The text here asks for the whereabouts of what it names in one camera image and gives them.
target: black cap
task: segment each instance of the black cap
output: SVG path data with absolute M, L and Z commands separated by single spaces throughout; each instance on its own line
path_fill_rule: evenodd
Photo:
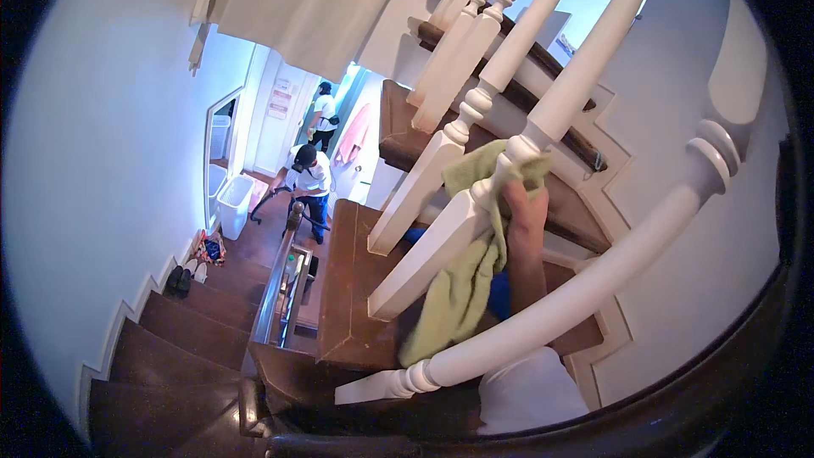
M 311 144 L 305 144 L 297 151 L 294 157 L 294 166 L 291 167 L 298 172 L 302 172 L 303 168 L 311 168 L 314 160 L 317 159 L 317 148 Z

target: black hose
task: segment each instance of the black hose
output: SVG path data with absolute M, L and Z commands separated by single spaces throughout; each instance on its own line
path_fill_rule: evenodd
M 269 194 L 267 194 L 266 196 L 264 196 L 264 197 L 263 197 L 263 199 L 262 199 L 262 200 L 260 200 L 260 201 L 257 203 L 257 205 L 255 206 L 255 208 L 254 208 L 254 209 L 251 211 L 251 214 L 249 215 L 249 219 L 251 219 L 251 221 L 257 221 L 257 224 L 262 223 L 262 222 L 263 222 L 263 219 L 261 219 L 261 218 L 255 218 L 254 214 L 257 212 L 257 210 L 258 210 L 259 208 L 261 208 L 261 207 L 263 206 L 263 204 L 265 204 L 265 203 L 266 203 L 266 201 L 268 201 L 270 198 L 274 198 L 274 197 L 276 197 L 276 196 L 277 196 L 277 193 L 279 193 L 280 191 L 288 191 L 289 193 L 293 193 L 293 192 L 294 192 L 294 190 L 293 190 L 293 189 L 291 189 L 291 188 L 289 188 L 288 186 L 280 186 L 279 188 L 274 189 L 273 191 L 269 192 Z M 304 218 L 304 219 L 306 219 L 306 220 L 308 220 L 308 221 L 309 221 L 309 222 L 310 222 L 310 223 L 311 223 L 313 226 L 315 226 L 315 227 L 319 227 L 320 229 L 323 229 L 323 230 L 328 230 L 329 232 L 331 231 L 331 227 L 327 227 L 327 226 L 323 225 L 322 223 L 319 223 L 319 222 L 317 222 L 317 221 L 314 221 L 314 220 L 311 218 L 311 216 L 308 216 L 308 215 L 306 215 L 305 213 L 303 213 L 303 218 Z

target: colorful bag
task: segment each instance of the colorful bag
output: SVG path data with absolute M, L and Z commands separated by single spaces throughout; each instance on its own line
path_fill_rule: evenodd
M 226 260 L 226 248 L 223 246 L 223 238 L 218 232 L 207 237 L 206 233 L 201 234 L 198 246 L 195 248 L 195 257 L 207 263 L 214 263 L 217 266 Z

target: black shoe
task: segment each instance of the black shoe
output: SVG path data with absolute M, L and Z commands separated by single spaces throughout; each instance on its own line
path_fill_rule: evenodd
M 169 293 L 175 293 L 175 290 L 178 289 L 178 281 L 181 281 L 181 274 L 183 273 L 184 268 L 180 265 L 175 266 L 172 272 L 169 273 L 167 277 L 167 282 L 164 283 L 164 291 Z
M 181 273 L 181 279 L 178 280 L 178 286 L 175 287 L 175 294 L 178 299 L 185 299 L 190 294 L 191 279 L 192 272 L 189 269 L 184 269 Z

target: green rag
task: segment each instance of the green rag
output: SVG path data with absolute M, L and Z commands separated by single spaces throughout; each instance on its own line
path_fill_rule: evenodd
M 489 142 L 444 170 L 442 177 L 447 194 L 454 197 L 478 180 L 490 177 L 495 172 L 497 156 L 505 151 L 506 141 Z M 550 165 L 549 156 L 543 154 L 519 167 L 510 168 L 499 184 L 522 179 L 529 199 L 533 199 L 543 187 L 543 176 L 548 173 Z M 432 357 L 451 341 L 466 340 L 483 316 L 492 278 L 506 264 L 505 227 L 511 212 L 503 197 L 497 197 L 500 189 L 496 188 L 496 196 L 489 202 L 492 228 L 475 239 L 432 280 L 421 317 L 399 352 L 399 361 L 405 368 Z

